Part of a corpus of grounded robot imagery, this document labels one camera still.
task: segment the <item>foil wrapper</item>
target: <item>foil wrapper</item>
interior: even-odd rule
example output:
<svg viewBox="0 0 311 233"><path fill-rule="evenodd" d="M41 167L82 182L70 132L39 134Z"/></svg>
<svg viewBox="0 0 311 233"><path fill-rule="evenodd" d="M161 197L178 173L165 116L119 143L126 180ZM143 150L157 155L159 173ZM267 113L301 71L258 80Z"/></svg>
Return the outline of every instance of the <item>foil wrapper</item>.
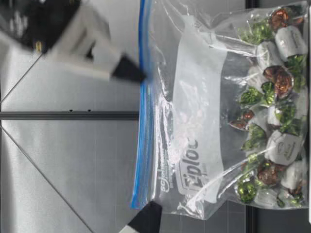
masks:
<svg viewBox="0 0 311 233"><path fill-rule="evenodd" d="M262 73L265 73L267 68L284 65L277 47L272 41L264 41L257 46L256 58Z"/></svg>
<svg viewBox="0 0 311 233"><path fill-rule="evenodd" d="M268 109L262 108L260 111L257 109L257 111L255 112L256 112L256 115L248 121L246 130L249 130L249 127L252 124L255 124L264 130L266 137L269 137L271 133L270 133L269 126L267 123Z"/></svg>
<svg viewBox="0 0 311 233"><path fill-rule="evenodd" d="M281 174L285 166L272 163L270 161L263 162L257 169L258 180L267 186L274 186L281 180Z"/></svg>
<svg viewBox="0 0 311 233"><path fill-rule="evenodd" d="M243 111L243 113L241 114L241 116L237 120L231 121L229 123L229 125L232 126L233 128L238 129L238 130L246 131L246 126L247 126L248 122L254 116L255 116L255 113L252 110L252 108L246 109Z"/></svg>
<svg viewBox="0 0 311 233"><path fill-rule="evenodd" d="M251 181L240 182L237 187L237 193L240 196L241 202L250 204L257 194L257 188Z"/></svg>
<svg viewBox="0 0 311 233"><path fill-rule="evenodd" d="M274 11L269 19L271 28L276 32L280 28L287 27L289 15L285 8L280 8Z"/></svg>
<svg viewBox="0 0 311 233"><path fill-rule="evenodd" d="M275 40L283 61L287 61L291 56L308 54L308 46L295 26L279 29Z"/></svg>
<svg viewBox="0 0 311 233"><path fill-rule="evenodd" d="M308 171L306 161L300 160L291 164L284 172L281 185L290 190L296 190L302 182L303 175Z"/></svg>
<svg viewBox="0 0 311 233"><path fill-rule="evenodd" d="M241 95L240 105L242 105L243 107L253 106L257 103L260 103L262 100L262 97L263 97L262 93L260 93L258 90L250 86Z"/></svg>
<svg viewBox="0 0 311 233"><path fill-rule="evenodd" d="M274 127L281 126L280 120L276 116L276 107L271 106L268 108L268 124Z"/></svg>
<svg viewBox="0 0 311 233"><path fill-rule="evenodd" d="M308 88L304 87L300 90L299 95L294 99L296 105L296 119L302 119L308 115L309 111L309 92Z"/></svg>
<svg viewBox="0 0 311 233"><path fill-rule="evenodd" d="M283 68L276 73L275 94L279 99L287 97L293 89L294 77Z"/></svg>
<svg viewBox="0 0 311 233"><path fill-rule="evenodd" d="M258 190L254 203L262 208L275 209L277 207L277 192L273 189L262 188Z"/></svg>
<svg viewBox="0 0 311 233"><path fill-rule="evenodd" d="M297 158L301 144L301 137L274 131L268 140L265 158L276 164L288 166Z"/></svg>
<svg viewBox="0 0 311 233"><path fill-rule="evenodd" d="M258 66L253 66L250 67L248 71L246 82L249 86L254 87L256 90L264 94L262 85L269 82L269 80L262 74L262 71L259 69Z"/></svg>
<svg viewBox="0 0 311 233"><path fill-rule="evenodd" d="M263 108L260 105L253 105L248 109L244 109L238 119L229 122L229 125L238 130L247 131L248 123L255 118L261 110L263 110Z"/></svg>
<svg viewBox="0 0 311 233"><path fill-rule="evenodd" d="M303 194L292 195L287 189L281 189L277 196L280 208L301 208L305 204Z"/></svg>

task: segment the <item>candy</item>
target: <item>candy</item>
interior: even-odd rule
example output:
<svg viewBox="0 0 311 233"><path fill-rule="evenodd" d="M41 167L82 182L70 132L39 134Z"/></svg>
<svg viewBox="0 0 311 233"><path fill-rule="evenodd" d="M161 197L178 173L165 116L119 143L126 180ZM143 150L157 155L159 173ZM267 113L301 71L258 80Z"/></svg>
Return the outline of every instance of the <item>candy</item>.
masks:
<svg viewBox="0 0 311 233"><path fill-rule="evenodd" d="M300 94L295 98L294 103L296 104L295 118L302 119L306 117L309 109L309 92L306 87L300 90Z"/></svg>
<svg viewBox="0 0 311 233"><path fill-rule="evenodd" d="M248 76L246 80L247 84L254 87L256 90L264 94L262 85L269 80L262 74L260 69L257 66L250 67L248 71Z"/></svg>
<svg viewBox="0 0 311 233"><path fill-rule="evenodd" d="M281 67L284 65L281 60L277 47L272 41L264 41L256 49L257 63L264 73L267 68Z"/></svg>
<svg viewBox="0 0 311 233"><path fill-rule="evenodd" d="M284 8L280 8L271 14L269 23L273 30L277 31L279 28L287 27L288 19L287 11Z"/></svg>
<svg viewBox="0 0 311 233"><path fill-rule="evenodd" d="M257 188L251 182L243 182L238 184L237 192L240 195L241 201L249 204L254 200L257 194Z"/></svg>
<svg viewBox="0 0 311 233"><path fill-rule="evenodd" d="M273 189L260 189L254 199L254 202L266 209L273 209L277 206L277 192Z"/></svg>
<svg viewBox="0 0 311 233"><path fill-rule="evenodd" d="M290 190L298 188L302 177L307 173L308 167L305 161L297 161L290 165L283 174L281 185Z"/></svg>
<svg viewBox="0 0 311 233"><path fill-rule="evenodd" d="M287 61L291 56L308 54L308 46L295 26L279 29L276 45L283 61Z"/></svg>
<svg viewBox="0 0 311 233"><path fill-rule="evenodd" d="M301 137L274 131L268 140L265 158L276 164L288 166L299 154L301 144Z"/></svg>
<svg viewBox="0 0 311 233"><path fill-rule="evenodd" d="M238 130L246 130L246 125L248 121L250 121L254 117L255 113L252 108L244 110L242 115L238 118L238 120L231 121L229 125Z"/></svg>
<svg viewBox="0 0 311 233"><path fill-rule="evenodd" d="M281 179L280 172L282 172L284 168L284 166L265 161L258 167L258 180L268 186L276 185Z"/></svg>
<svg viewBox="0 0 311 233"><path fill-rule="evenodd" d="M276 116L276 107L271 106L268 109L268 124L272 126L281 126L281 122Z"/></svg>
<svg viewBox="0 0 311 233"><path fill-rule="evenodd" d="M294 86L294 77L288 71L280 69L276 73L275 93L283 99L288 96Z"/></svg>
<svg viewBox="0 0 311 233"><path fill-rule="evenodd" d="M303 194L292 195L288 190L281 189L277 196L277 203L280 208L300 208L304 204Z"/></svg>
<svg viewBox="0 0 311 233"><path fill-rule="evenodd" d="M241 149L245 151L254 150L255 148L262 147L266 142L266 132L260 126L251 124L249 126L247 141L243 144Z"/></svg>
<svg viewBox="0 0 311 233"><path fill-rule="evenodd" d="M249 87L248 90L241 95L240 104L243 106L251 106L259 103L262 97L262 93L253 87Z"/></svg>

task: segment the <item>clear plastic bag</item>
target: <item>clear plastic bag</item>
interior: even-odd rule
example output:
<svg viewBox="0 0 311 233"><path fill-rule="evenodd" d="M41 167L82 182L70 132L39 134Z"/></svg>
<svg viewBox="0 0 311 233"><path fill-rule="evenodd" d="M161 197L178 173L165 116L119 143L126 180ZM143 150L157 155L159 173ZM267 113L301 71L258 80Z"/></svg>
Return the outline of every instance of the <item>clear plastic bag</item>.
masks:
<svg viewBox="0 0 311 233"><path fill-rule="evenodd" d="M142 1L132 207L199 219L226 200L307 207L308 4L213 18L203 6Z"/></svg>

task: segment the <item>brown candy wrapper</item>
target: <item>brown candy wrapper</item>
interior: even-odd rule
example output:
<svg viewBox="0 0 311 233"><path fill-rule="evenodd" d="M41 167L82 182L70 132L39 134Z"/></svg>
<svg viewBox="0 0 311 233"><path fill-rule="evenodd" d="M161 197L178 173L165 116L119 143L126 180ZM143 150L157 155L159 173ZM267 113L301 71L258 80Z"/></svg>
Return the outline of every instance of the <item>brown candy wrapper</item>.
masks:
<svg viewBox="0 0 311 233"><path fill-rule="evenodd" d="M288 25L289 16L285 8L280 8L274 11L270 16L270 26L276 32L280 28L285 28Z"/></svg>
<svg viewBox="0 0 311 233"><path fill-rule="evenodd" d="M266 160L257 169L258 179L267 186L274 186L280 182L281 174L285 168L285 166Z"/></svg>
<svg viewBox="0 0 311 233"><path fill-rule="evenodd" d="M274 73L275 94L279 99L287 97L293 89L294 77L290 72L280 67Z"/></svg>

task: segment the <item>wrapped candy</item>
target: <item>wrapped candy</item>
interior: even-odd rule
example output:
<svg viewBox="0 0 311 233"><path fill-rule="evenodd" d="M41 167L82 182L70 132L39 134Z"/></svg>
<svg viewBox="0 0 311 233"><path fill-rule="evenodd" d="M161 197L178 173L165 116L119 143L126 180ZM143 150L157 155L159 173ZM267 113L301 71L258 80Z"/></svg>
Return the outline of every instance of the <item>wrapped candy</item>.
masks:
<svg viewBox="0 0 311 233"><path fill-rule="evenodd" d="M260 105L254 105L242 111L242 114L237 120L231 121L229 124L238 130L248 131L251 123L262 127L266 132L267 125L264 119L267 118L267 110Z"/></svg>
<svg viewBox="0 0 311 233"><path fill-rule="evenodd" d="M250 67L246 80L249 86L254 87L260 93L264 94L262 86L269 82L269 80L262 74L258 66Z"/></svg>
<svg viewBox="0 0 311 233"><path fill-rule="evenodd" d="M281 28L276 34L276 45L283 61L291 56L308 54L308 46L295 26Z"/></svg>
<svg viewBox="0 0 311 233"><path fill-rule="evenodd" d="M267 134L263 128L256 124L250 124L246 142L242 145L242 150L250 151L262 147L267 143Z"/></svg>
<svg viewBox="0 0 311 233"><path fill-rule="evenodd" d="M302 144L301 137L274 131L268 140L265 158L288 166L297 158Z"/></svg>
<svg viewBox="0 0 311 233"><path fill-rule="evenodd" d="M274 209L277 207L277 192L269 188L259 189L254 203L261 208Z"/></svg>
<svg viewBox="0 0 311 233"><path fill-rule="evenodd" d="M243 203L250 204L256 197L257 188L251 181L243 182L238 184L237 193Z"/></svg>
<svg viewBox="0 0 311 233"><path fill-rule="evenodd" d="M256 58L262 73L265 73L267 68L281 67L284 65L277 47L272 41L264 41L257 46Z"/></svg>
<svg viewBox="0 0 311 233"><path fill-rule="evenodd" d="M258 180L267 186L274 186L280 182L284 169L285 166L266 160L257 169Z"/></svg>
<svg viewBox="0 0 311 233"><path fill-rule="evenodd" d="M308 171L308 166L306 161L300 160L291 164L283 174L281 185L290 190L295 190L298 188L299 184L302 182L303 175Z"/></svg>
<svg viewBox="0 0 311 233"><path fill-rule="evenodd" d="M308 46L305 43L299 29L289 25L289 14L287 9L281 8L274 11L269 23L276 32L275 40L283 61L295 55L308 54Z"/></svg>

